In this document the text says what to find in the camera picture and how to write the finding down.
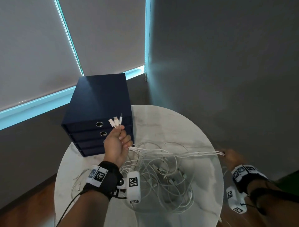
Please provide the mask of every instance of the white marble tabletop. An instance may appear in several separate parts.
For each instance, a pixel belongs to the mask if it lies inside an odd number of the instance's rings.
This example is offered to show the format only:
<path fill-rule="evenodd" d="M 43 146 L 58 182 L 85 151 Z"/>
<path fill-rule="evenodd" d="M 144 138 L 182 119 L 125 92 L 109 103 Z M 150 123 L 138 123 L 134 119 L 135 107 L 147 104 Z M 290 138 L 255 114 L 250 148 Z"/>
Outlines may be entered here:
<path fill-rule="evenodd" d="M 192 121 L 177 112 L 158 106 L 135 105 L 132 106 L 132 113 L 135 144 L 151 142 L 162 146 L 165 142 L 174 141 L 184 145 L 189 152 L 214 151 L 206 135 Z M 182 147 L 172 146 L 171 150 L 180 152 Z M 55 183 L 56 220 L 60 219 L 71 201 L 71 190 L 75 178 L 85 168 L 98 165 L 102 159 L 103 155 L 83 158 L 77 148 L 72 143 L 70 144 L 59 166 Z M 221 165 L 216 155 L 195 158 L 193 162 L 192 171 L 195 175 L 191 186 L 194 204 L 189 210 L 182 214 L 135 213 L 127 208 L 121 199 L 112 198 L 104 226 L 215 227 L 223 202 Z"/>

